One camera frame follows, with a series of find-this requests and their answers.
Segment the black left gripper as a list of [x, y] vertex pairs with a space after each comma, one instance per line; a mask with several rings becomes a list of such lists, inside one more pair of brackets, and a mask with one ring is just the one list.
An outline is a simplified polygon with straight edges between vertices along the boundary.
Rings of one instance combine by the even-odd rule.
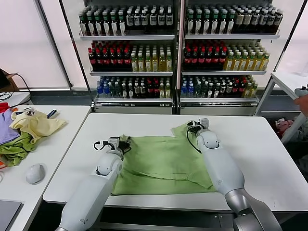
[[128, 137], [125, 141], [125, 137], [122, 136], [120, 137], [120, 142], [119, 142], [119, 149], [122, 151], [122, 152], [129, 152], [131, 150], [131, 137]]

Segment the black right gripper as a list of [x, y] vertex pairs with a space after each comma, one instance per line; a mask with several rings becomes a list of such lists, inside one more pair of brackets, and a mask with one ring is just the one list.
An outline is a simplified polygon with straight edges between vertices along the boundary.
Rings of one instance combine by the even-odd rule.
[[187, 127], [190, 128], [190, 132], [196, 134], [199, 130], [202, 129], [200, 124], [196, 124], [196, 121], [192, 120], [187, 124]]

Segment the person's bare hand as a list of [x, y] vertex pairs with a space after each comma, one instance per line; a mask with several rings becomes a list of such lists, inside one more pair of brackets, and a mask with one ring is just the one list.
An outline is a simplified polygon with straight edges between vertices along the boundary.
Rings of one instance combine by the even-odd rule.
[[308, 95], [296, 98], [294, 103], [299, 106], [302, 114], [308, 116]]

